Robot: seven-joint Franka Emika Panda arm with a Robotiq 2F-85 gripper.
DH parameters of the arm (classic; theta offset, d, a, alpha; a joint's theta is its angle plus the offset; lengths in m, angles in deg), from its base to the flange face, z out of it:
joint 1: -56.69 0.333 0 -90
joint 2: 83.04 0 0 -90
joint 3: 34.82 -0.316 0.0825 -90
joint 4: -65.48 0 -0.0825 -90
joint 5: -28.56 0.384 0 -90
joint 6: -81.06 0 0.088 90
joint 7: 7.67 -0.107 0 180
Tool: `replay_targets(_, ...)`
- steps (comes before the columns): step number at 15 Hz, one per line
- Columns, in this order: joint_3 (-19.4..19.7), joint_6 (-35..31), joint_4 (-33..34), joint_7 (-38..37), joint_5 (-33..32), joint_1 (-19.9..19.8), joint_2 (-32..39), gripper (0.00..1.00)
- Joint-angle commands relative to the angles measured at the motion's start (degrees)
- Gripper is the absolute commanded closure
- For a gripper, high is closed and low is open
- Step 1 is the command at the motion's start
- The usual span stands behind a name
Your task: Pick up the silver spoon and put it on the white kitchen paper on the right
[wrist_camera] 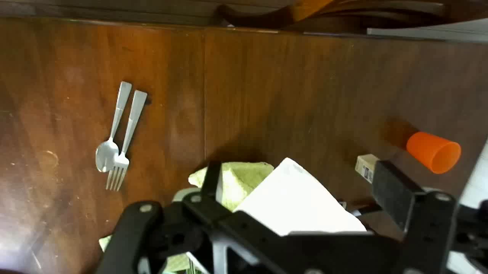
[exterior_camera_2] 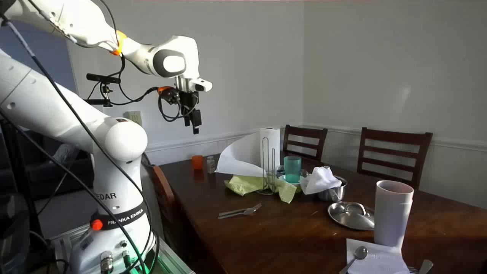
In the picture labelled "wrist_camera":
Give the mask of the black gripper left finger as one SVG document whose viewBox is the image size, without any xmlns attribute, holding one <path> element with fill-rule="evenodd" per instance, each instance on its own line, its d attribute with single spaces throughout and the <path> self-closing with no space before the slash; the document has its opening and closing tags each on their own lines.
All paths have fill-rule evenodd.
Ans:
<svg viewBox="0 0 488 274">
<path fill-rule="evenodd" d="M 156 201 L 128 206 L 101 257 L 96 274 L 153 274 L 153 264 L 145 253 L 146 238 L 162 216 Z"/>
</svg>

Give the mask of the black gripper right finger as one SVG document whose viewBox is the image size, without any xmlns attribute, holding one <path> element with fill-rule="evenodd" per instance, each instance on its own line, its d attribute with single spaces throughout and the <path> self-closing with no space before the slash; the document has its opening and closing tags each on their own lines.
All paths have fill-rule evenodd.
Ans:
<svg viewBox="0 0 488 274">
<path fill-rule="evenodd" d="M 404 232 L 393 270 L 401 274 L 444 274 L 453 242 L 458 204 L 445 192 L 425 192 L 390 162 L 378 162 L 372 194 Z"/>
</svg>

